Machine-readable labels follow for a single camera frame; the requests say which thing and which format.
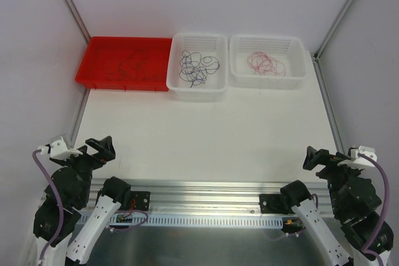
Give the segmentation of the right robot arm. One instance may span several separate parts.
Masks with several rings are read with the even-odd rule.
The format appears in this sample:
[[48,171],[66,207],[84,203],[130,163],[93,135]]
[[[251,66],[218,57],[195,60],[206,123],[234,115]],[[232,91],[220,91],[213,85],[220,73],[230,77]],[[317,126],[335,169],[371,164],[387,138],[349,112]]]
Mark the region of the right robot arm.
[[281,208],[303,223],[326,265],[388,265],[394,244],[386,222],[390,185],[375,149],[353,146],[347,154],[332,154],[309,146],[302,167],[311,171],[317,166],[321,170],[316,175],[327,182],[333,217],[345,240],[336,238],[302,181],[281,188]]

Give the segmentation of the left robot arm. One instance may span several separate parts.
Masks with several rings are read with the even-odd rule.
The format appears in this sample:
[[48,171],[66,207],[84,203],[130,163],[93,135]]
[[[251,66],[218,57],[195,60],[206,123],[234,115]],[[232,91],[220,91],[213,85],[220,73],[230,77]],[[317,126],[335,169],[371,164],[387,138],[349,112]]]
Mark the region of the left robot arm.
[[59,138],[32,152],[48,182],[33,223],[37,265],[85,265],[111,216],[129,207],[131,186],[115,176],[106,179],[88,221],[72,236],[89,201],[93,172],[115,157],[111,136],[89,138],[77,149]]

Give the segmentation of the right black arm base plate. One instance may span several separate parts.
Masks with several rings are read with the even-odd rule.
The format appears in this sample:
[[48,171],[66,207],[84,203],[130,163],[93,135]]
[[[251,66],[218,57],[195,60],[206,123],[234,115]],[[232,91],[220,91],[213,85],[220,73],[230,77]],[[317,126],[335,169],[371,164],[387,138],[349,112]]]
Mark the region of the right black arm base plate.
[[286,211],[280,194],[260,194],[259,207],[261,214],[284,214]]

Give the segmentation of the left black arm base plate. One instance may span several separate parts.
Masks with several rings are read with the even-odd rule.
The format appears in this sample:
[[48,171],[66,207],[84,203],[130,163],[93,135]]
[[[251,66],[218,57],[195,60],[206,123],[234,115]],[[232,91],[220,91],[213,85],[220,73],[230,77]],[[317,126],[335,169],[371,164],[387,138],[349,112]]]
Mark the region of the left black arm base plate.
[[149,191],[132,191],[130,193],[130,209],[133,211],[148,211],[150,208],[150,196]]

